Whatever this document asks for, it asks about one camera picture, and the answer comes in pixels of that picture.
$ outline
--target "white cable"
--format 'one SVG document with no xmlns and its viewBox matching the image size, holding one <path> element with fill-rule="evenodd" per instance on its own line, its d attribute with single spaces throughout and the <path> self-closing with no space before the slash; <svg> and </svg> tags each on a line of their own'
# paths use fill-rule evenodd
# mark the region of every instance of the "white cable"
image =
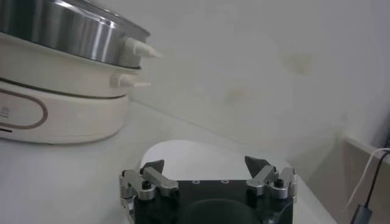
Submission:
<svg viewBox="0 0 390 224">
<path fill-rule="evenodd" d="M 389 151 L 389 152 L 390 152 L 390 149 L 389 149 L 389 148 L 376 149 L 375 151 L 373 151 L 373 152 L 371 153 L 371 156 L 370 156 L 370 158 L 369 158 L 368 161 L 367 161 L 366 167 L 364 168 L 364 171 L 363 171 L 363 173 L 362 173 L 362 175 L 361 175 L 361 177 L 360 177 L 360 180 L 359 180 L 358 184 L 355 186 L 355 188 L 354 188 L 354 190 L 353 190 L 353 192 L 352 192 L 351 197 L 349 198 L 349 201 L 348 201 L 346 207 L 343 209 L 343 213 L 344 213 L 344 212 L 347 210 L 347 208 L 350 206 L 350 204 L 351 204 L 351 202 L 352 202 L 352 200 L 353 200 L 353 198 L 354 198 L 356 192 L 358 191 L 358 189 L 359 189 L 361 183 L 362 183 L 363 180 L 364 180 L 364 177 L 366 176 L 367 170 L 368 170 L 368 168 L 369 168 L 369 166 L 370 166 L 370 163 L 371 163 L 372 159 L 374 158 L 375 154 L 377 154 L 378 152 L 381 152 L 381 151 Z"/>
</svg>

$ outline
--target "cable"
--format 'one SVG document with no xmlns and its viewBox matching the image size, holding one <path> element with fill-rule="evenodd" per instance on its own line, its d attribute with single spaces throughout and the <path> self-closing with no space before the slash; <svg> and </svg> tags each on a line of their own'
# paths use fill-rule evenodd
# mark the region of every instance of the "cable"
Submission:
<svg viewBox="0 0 390 224">
<path fill-rule="evenodd" d="M 381 164 L 382 164 L 384 158 L 385 158 L 388 154 L 390 154 L 390 152 L 386 152 L 385 154 L 383 154 L 382 157 L 381 157 L 380 160 L 379 160 L 379 163 L 378 163 L 378 165 L 377 165 L 377 170 L 375 171 L 374 179 L 372 180 L 370 192 L 368 193 L 366 203 L 364 204 L 364 206 L 365 206 L 366 208 L 368 208 L 368 204 L 370 203 L 372 191 L 374 190 L 375 183 L 377 182 L 377 177 L 378 177 L 378 173 L 379 173 L 380 166 L 381 166 Z"/>
<path fill-rule="evenodd" d="M 348 201 L 346 207 L 342 210 L 343 213 L 344 213 L 344 212 L 347 210 L 347 208 L 350 206 L 350 204 L 351 204 L 353 198 L 355 197 L 356 192 L 358 191 L 358 189 L 359 189 L 361 183 L 363 182 L 364 177 L 366 176 L 367 170 L 368 170 L 368 168 L 369 168 L 369 166 L 370 166 L 370 163 L 371 163 L 371 161 L 372 161 L 372 158 L 375 156 L 376 153 L 382 152 L 382 151 L 390 152 L 390 149 L 389 149 L 389 148 L 376 149 L 375 151 L 373 151 L 373 152 L 371 153 L 371 156 L 370 156 L 370 158 L 368 159 L 368 162 L 367 162 L 367 164 L 366 164 L 366 167 L 364 168 L 364 171 L 363 171 L 363 173 L 362 173 L 362 175 L 361 175 L 361 177 L 360 177 L 360 180 L 359 180 L 358 184 L 355 186 L 355 188 L 354 188 L 354 190 L 353 190 L 353 192 L 352 192 L 352 194 L 351 194 L 351 197 L 349 198 L 349 201 Z"/>
</svg>

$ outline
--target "white handle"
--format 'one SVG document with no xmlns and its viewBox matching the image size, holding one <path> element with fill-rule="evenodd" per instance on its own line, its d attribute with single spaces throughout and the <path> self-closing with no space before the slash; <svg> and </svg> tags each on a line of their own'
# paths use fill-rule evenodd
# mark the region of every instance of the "white handle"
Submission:
<svg viewBox="0 0 390 224">
<path fill-rule="evenodd" d="M 128 38 L 125 42 L 125 47 L 130 49 L 134 55 L 146 58 L 162 58 L 163 54 L 156 51 L 152 46 L 140 42 L 133 38 Z"/>
</svg>

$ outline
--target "stainless steel pot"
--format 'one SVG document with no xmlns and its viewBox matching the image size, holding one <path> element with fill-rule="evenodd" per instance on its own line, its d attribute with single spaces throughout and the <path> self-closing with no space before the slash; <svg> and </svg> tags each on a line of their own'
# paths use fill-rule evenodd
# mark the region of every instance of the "stainless steel pot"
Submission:
<svg viewBox="0 0 390 224">
<path fill-rule="evenodd" d="M 0 31 L 91 60 L 139 68 L 125 48 L 129 38 L 145 42 L 148 31 L 111 10 L 84 0 L 0 0 Z"/>
</svg>

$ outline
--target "screw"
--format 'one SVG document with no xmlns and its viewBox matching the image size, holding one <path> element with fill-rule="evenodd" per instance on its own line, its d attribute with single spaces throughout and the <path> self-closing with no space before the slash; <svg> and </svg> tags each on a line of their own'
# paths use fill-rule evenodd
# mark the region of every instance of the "screw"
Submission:
<svg viewBox="0 0 390 224">
<path fill-rule="evenodd" d="M 278 179 L 275 181 L 274 185 L 275 185 L 275 187 L 277 187 L 277 188 L 282 188 L 283 185 L 285 185 L 285 182 L 283 181 L 283 179 L 278 178 Z"/>
<path fill-rule="evenodd" d="M 151 184 L 151 182 L 149 182 L 149 181 L 143 181 L 142 182 L 142 190 L 148 190 L 148 189 L 150 189 L 152 187 L 152 184 Z"/>
</svg>

